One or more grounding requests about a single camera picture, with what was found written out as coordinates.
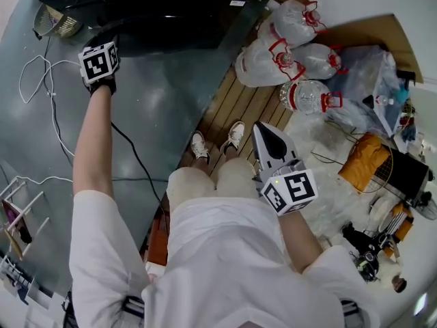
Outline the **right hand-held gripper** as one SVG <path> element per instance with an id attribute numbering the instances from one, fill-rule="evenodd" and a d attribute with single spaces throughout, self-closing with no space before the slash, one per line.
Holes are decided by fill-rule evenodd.
<path id="1" fill-rule="evenodd" d="M 318 197 L 313 172 L 296 159 L 294 142 L 287 134 L 265 122 L 256 122 L 252 140 L 260 166 L 254 177 L 258 193 L 278 216 L 303 209 Z M 277 163 L 285 165 L 269 168 Z"/>

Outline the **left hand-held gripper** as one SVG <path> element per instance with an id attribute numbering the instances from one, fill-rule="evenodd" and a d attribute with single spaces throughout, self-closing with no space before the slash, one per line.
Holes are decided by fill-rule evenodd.
<path id="1" fill-rule="evenodd" d="M 86 85 L 112 75 L 119 68 L 117 46 L 114 41 L 95 47 L 85 47 L 78 54 L 80 73 Z"/>

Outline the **person's left forearm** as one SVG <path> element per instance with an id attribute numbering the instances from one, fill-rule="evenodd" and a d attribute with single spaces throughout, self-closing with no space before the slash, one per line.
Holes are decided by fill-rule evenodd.
<path id="1" fill-rule="evenodd" d="M 102 86 L 89 100 L 74 153 L 74 194 L 92 190 L 113 197 L 111 97 Z"/>

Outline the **person's white shoe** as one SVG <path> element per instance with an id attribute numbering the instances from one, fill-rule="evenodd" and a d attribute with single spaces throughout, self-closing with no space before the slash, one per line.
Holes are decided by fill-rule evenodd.
<path id="1" fill-rule="evenodd" d="M 237 121 L 235 122 L 227 135 L 227 139 L 221 146 L 221 154 L 226 155 L 226 151 L 229 147 L 233 147 L 236 151 L 238 151 L 240 141 L 244 135 L 244 122 L 243 121 Z"/>
<path id="2" fill-rule="evenodd" d="M 205 139 L 200 131 L 195 131 L 192 135 L 191 150 L 196 160 L 204 158 L 207 162 L 209 162 L 209 150 L 206 147 Z"/>

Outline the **wicker basket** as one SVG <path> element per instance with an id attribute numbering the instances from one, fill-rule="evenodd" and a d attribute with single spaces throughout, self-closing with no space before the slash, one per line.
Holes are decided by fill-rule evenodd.
<path id="1" fill-rule="evenodd" d="M 41 4 L 33 21 L 33 32 L 40 40 L 43 37 L 70 38 L 79 32 L 82 23 Z"/>

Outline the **empty clear water jug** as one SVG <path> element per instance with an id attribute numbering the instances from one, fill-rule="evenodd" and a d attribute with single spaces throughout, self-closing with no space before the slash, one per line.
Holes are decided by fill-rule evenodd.
<path id="1" fill-rule="evenodd" d="M 323 114 L 329 109 L 343 106 L 341 92 L 332 92 L 320 81 L 290 81 L 282 85 L 279 91 L 280 102 L 290 111 L 307 115 Z"/>

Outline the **person's left leg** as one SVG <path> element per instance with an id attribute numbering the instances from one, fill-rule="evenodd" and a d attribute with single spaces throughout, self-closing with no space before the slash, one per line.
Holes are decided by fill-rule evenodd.
<path id="1" fill-rule="evenodd" d="M 196 159 L 195 164 L 193 167 L 196 169 L 201 170 L 205 174 L 209 174 L 209 162 L 210 162 L 210 156 L 207 154 L 206 156 L 200 156 Z"/>

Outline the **person's left white shoe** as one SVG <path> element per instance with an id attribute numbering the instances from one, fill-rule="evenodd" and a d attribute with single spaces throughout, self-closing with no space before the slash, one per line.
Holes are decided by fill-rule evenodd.
<path id="1" fill-rule="evenodd" d="M 195 131 L 192 135 L 191 150 L 196 160 L 204 158 L 207 162 L 209 162 L 209 150 L 206 147 L 205 139 L 200 131 Z"/>

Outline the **orange cushion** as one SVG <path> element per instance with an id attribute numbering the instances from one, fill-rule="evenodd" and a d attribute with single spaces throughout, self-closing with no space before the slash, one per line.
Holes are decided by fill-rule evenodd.
<path id="1" fill-rule="evenodd" d="M 377 170 L 385 163 L 391 164 L 391 158 L 391 151 L 383 146 L 379 136 L 365 133 L 356 141 L 338 174 L 357 192 L 363 193 Z"/>

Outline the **yellow badminton racket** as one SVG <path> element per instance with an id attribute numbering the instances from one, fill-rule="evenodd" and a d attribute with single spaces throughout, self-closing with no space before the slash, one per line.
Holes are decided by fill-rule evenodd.
<path id="1" fill-rule="evenodd" d="M 393 173 L 393 151 L 390 142 L 382 137 L 380 138 L 380 141 L 381 145 L 389 151 L 389 157 L 377 168 L 375 174 L 371 177 L 370 182 L 364 189 L 357 189 L 354 187 L 359 194 L 372 195 L 379 192 L 381 189 L 384 189 Z"/>

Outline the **white shopping bag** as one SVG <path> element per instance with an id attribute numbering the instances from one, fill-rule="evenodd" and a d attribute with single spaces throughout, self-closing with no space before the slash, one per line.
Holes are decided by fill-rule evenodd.
<path id="1" fill-rule="evenodd" d="M 376 122 L 382 127 L 384 134 L 392 137 L 399 124 L 401 104 L 389 95 L 369 95 L 362 103 L 377 118 Z"/>

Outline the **white plates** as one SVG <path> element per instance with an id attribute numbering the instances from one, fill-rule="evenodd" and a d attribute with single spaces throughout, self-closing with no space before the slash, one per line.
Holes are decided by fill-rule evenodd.
<path id="1" fill-rule="evenodd" d="M 393 207 L 393 200 L 387 196 L 376 196 L 370 204 L 370 223 L 378 223 L 386 217 Z"/>

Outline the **large translucent plastic bag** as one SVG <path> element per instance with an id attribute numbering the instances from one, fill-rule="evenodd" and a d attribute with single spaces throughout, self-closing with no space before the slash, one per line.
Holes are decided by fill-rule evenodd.
<path id="1" fill-rule="evenodd" d="M 340 58 L 349 72 L 336 74 L 324 83 L 329 90 L 342 93 L 343 106 L 340 109 L 329 109 L 327 116 L 338 124 L 389 138 L 362 100 L 369 95 L 394 97 L 400 89 L 392 54 L 377 45 L 354 46 L 343 49 Z"/>

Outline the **teal glove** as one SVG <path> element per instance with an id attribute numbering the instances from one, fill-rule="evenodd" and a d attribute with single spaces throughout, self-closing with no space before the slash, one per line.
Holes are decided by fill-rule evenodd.
<path id="1" fill-rule="evenodd" d="M 400 87 L 400 89 L 395 93 L 393 98 L 399 104 L 401 105 L 404 104 L 409 98 L 409 89 Z"/>

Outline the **white rack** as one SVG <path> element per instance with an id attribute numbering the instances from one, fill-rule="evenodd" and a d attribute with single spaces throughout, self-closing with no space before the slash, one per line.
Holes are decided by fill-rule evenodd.
<path id="1" fill-rule="evenodd" d="M 32 243 L 50 221 L 50 217 L 47 217 L 34 234 L 30 232 L 25 217 L 33 210 L 33 205 L 44 196 L 44 192 L 39 192 L 25 207 L 21 208 L 15 205 L 12 199 L 26 186 L 27 183 L 24 180 L 15 177 L 7 187 L 0 192 L 0 206 L 3 208 L 7 219 L 6 224 L 0 226 L 0 230 L 5 233 L 9 240 L 10 246 L 8 253 L 13 251 L 20 261 L 25 259 L 25 256 L 32 247 Z"/>

